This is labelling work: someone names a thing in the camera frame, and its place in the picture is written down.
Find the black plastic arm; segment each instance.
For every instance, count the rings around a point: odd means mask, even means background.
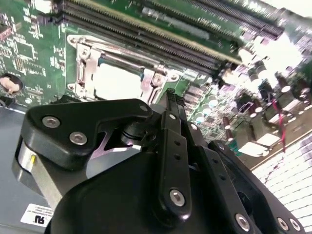
[[[96,149],[97,136],[110,137],[113,131],[134,121],[145,121],[153,111],[138,99],[80,102],[34,107],[24,119],[21,137],[26,146],[68,170],[79,170]],[[55,117],[60,125],[46,127],[44,117]],[[87,142],[77,145],[70,134],[83,133]]]
[[[186,138],[181,135],[181,120],[175,91],[168,89],[161,101],[162,113],[158,135],[158,182],[155,213],[169,227],[191,216],[192,198]]]
[[[231,171],[232,181],[236,190],[241,194],[241,200],[254,219],[255,224],[263,233],[281,233],[280,220],[282,219],[287,226],[284,226],[287,233],[304,233],[300,222],[288,211],[285,206],[261,183],[261,181],[245,166],[245,164],[235,156],[234,152],[222,141],[215,140],[209,143],[209,148],[216,151],[223,163]],[[291,220],[294,220],[300,231],[295,230]]]

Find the ram slot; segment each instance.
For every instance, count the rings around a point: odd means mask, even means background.
[[[238,26],[241,26],[244,29],[247,29],[249,32],[253,34],[257,34],[262,37],[266,37],[269,39],[276,40],[284,30],[280,27],[275,26],[273,23],[269,23],[265,19],[259,19],[255,16],[238,10],[232,6],[226,5],[221,1],[216,0],[181,0],[192,7],[196,7],[197,9],[201,9],[203,12],[207,12],[208,14],[219,16],[224,20],[227,20],[231,23],[234,23]],[[142,0],[142,4],[153,9],[162,11],[168,14],[171,17],[176,17],[179,20],[183,20],[185,22],[191,23],[192,25],[196,25],[201,29],[206,29],[207,31],[217,32],[220,35],[226,36],[228,39],[232,38],[233,35],[227,33],[225,34],[222,30],[217,30],[212,28],[209,25],[202,24],[198,22],[198,17],[191,16],[189,12],[183,13],[172,7],[168,7],[165,1],[162,0]]]
[[[120,23],[120,25],[127,25],[128,28],[136,29],[140,33],[150,33],[150,35],[152,35],[151,37],[153,38],[157,37],[159,38],[159,41],[170,43],[171,44],[170,46],[180,45],[182,46],[183,50],[185,49],[191,50],[192,54],[195,54],[195,52],[197,52],[198,55],[199,54],[206,55],[207,57],[210,58],[210,59],[206,59],[206,61],[210,61],[211,59],[216,59],[219,61],[227,60],[235,64],[241,64],[241,60],[236,55],[219,52],[218,49],[217,50],[212,49],[210,48],[210,46],[205,46],[194,40],[190,40],[178,34],[172,33],[170,31],[166,31],[150,23],[146,23],[140,19],[133,18],[122,12],[116,11],[108,6],[99,5],[98,3],[95,3],[92,1],[64,0],[62,2],[59,2],[58,8],[59,10],[66,9],[67,6],[69,6],[69,4],[81,6],[84,12],[87,12],[87,10],[89,10],[90,12],[92,12],[92,14],[99,13],[103,16],[107,16],[113,19],[115,22]]]
[[[246,13],[233,6],[229,6],[219,0],[197,0],[205,4],[206,6],[212,7],[222,13],[225,13],[229,16],[232,16],[238,20],[241,20],[244,23],[257,27],[259,30],[264,30],[271,36],[278,38],[283,32],[284,29],[277,27],[273,24],[269,24],[263,19],[256,18],[251,15],[251,13]]]
[[[150,42],[138,42],[134,41],[133,38],[126,35],[124,32],[119,31],[118,29],[109,30],[107,28],[100,27],[98,25],[94,25],[93,23],[83,21],[81,18],[70,15],[63,15],[63,20],[68,21],[74,25],[77,25],[81,28],[84,28],[90,32],[97,33],[103,37],[107,37],[109,39],[113,39],[116,42],[124,43],[130,45],[132,47],[139,47],[140,50],[143,50],[147,53],[153,54],[156,57],[162,59],[163,61],[169,61],[173,64],[179,65],[181,67],[189,68],[201,74],[206,74],[210,76],[217,75],[218,71],[214,71],[211,69],[206,69],[199,65],[198,63],[192,61],[191,59],[185,60],[180,58],[174,54],[171,50],[163,49],[161,47],[154,46]]]

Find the green circuit board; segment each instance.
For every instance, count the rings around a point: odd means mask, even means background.
[[[231,40],[236,39],[238,44],[246,47],[252,46],[253,43],[241,36],[243,33],[241,25],[229,22],[216,14],[191,7],[190,1],[187,0],[155,0],[153,4],[165,5],[167,10],[177,11],[190,20],[200,17],[201,24],[210,30],[209,39],[199,38],[190,32],[172,26],[170,23],[143,16],[140,1],[71,0],[69,2],[92,6],[98,11],[116,13],[123,20],[139,25],[141,29],[157,31],[157,34],[162,34],[164,37],[172,36],[173,41],[192,45],[199,51],[211,54],[213,58],[227,59],[236,64],[240,64],[241,59],[237,51],[232,49]],[[246,4],[247,1],[243,1],[245,2],[243,3],[242,1],[228,0],[228,2],[246,8],[253,14],[266,18],[266,20],[276,20],[272,8],[266,5],[250,5]],[[37,17],[40,14],[41,12],[35,9],[31,1],[0,0],[0,22],[2,25],[10,26],[13,31],[9,37],[0,43],[0,74],[13,74],[19,77],[24,84],[22,91],[13,95],[6,93],[5,89],[0,86],[0,94],[13,97],[18,105],[27,108],[49,104],[64,94],[76,97],[67,88],[69,83],[76,81],[76,50],[67,43],[68,35],[93,35],[101,39],[105,38],[92,30],[88,31],[66,21],[59,24],[40,24]],[[298,27],[295,20],[284,20],[280,25],[285,28],[285,33],[291,42],[296,44],[300,50],[309,49],[310,52],[309,55],[305,56],[302,63],[291,72],[290,81],[301,77],[310,82],[312,80],[312,31]],[[195,74],[192,80],[181,77],[177,82],[167,82],[163,91],[171,87],[175,88],[177,94],[184,95],[192,83],[205,85],[208,77],[201,76],[200,73]],[[236,105],[235,95],[242,89],[243,87],[238,83],[235,89],[220,93],[216,86],[210,86],[198,104],[189,112],[189,120],[195,121],[195,114],[201,111],[202,104],[207,102],[207,98],[210,95],[218,96],[218,106],[209,117],[206,117],[203,123],[199,123],[207,140],[224,139],[224,130],[221,126],[222,116],[231,119],[233,129],[245,119],[245,116],[232,111]]]

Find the memory module slot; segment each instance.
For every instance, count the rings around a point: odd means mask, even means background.
[[[65,20],[69,23],[72,23],[90,32],[97,33],[103,37],[115,40],[116,42],[127,44],[129,46],[132,46],[133,48],[139,48],[140,50],[144,52],[153,54],[159,59],[162,59],[163,62],[169,61],[181,67],[189,68],[201,74],[206,74],[210,76],[216,76],[219,73],[219,70],[206,69],[202,67],[200,64],[196,63],[196,61],[192,61],[191,59],[186,60],[185,58],[181,58],[177,56],[174,52],[164,49],[160,46],[154,45],[150,42],[135,41],[128,35],[125,35],[123,32],[118,31],[117,29],[109,30],[99,25],[94,25],[93,23],[90,23],[88,21],[84,21],[77,16],[70,16],[68,14],[64,14],[62,18],[58,19],[58,21],[60,20]]]
[[[207,12],[208,14],[216,15],[220,18],[223,18],[224,21],[232,22],[238,26],[241,26],[244,29],[247,29],[249,32],[269,38],[272,40],[276,40],[279,36],[284,32],[283,28],[277,27],[273,25],[273,23],[269,23],[265,19],[259,19],[255,16],[250,15],[249,13],[240,11],[232,6],[226,5],[219,0],[182,0],[185,3],[188,3],[190,7],[195,7],[197,9],[201,9],[203,12]],[[188,23],[192,23],[193,25],[200,27],[201,29],[205,29],[207,31],[213,31],[213,28],[202,24],[197,19],[198,17],[190,15],[189,12],[181,12],[173,9],[171,7],[166,6],[164,1],[159,0],[142,0],[142,4],[153,9],[165,12],[171,17],[176,17],[179,20],[184,20]]]
[[[79,16],[84,18],[89,22],[94,22],[101,27],[112,29],[118,29],[118,31],[127,34],[129,37],[138,40],[138,41],[150,41],[151,43],[157,44],[159,47],[167,48],[172,52],[180,55],[182,58],[189,58],[193,61],[197,61],[200,65],[210,68],[218,69],[219,60],[212,58],[210,56],[204,55],[192,49],[189,49],[185,46],[172,43],[167,41],[157,35],[152,33],[137,29],[131,25],[125,23],[120,23],[115,19],[110,18],[104,14],[98,12],[91,12],[89,9],[85,9],[81,6],[75,5],[73,3],[67,3],[63,9],[64,13],[67,13],[71,16]]]
[[[141,50],[150,52],[164,61],[170,60],[183,67],[198,72],[217,75],[221,69],[221,60],[192,50],[186,46],[173,43],[158,35],[140,30],[132,25],[119,22],[105,14],[87,9],[72,2],[62,5],[63,19],[74,24],[88,28],[88,30],[101,32],[108,38],[114,37],[121,43],[126,43]]]
[[[277,27],[273,24],[269,24],[268,21],[265,19],[256,18],[250,13],[243,12],[241,10],[238,10],[237,8],[229,6],[226,3],[223,3],[222,0],[196,0],[196,1],[201,2],[209,7],[213,7],[218,11],[221,11],[232,17],[235,17],[247,24],[253,25],[268,33],[271,33],[276,37],[279,37],[284,32],[283,28]]]

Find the motherboard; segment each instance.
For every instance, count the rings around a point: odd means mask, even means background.
[[[157,104],[174,88],[238,154],[242,123],[310,107],[311,60],[312,20],[259,0],[0,0],[0,96]]]

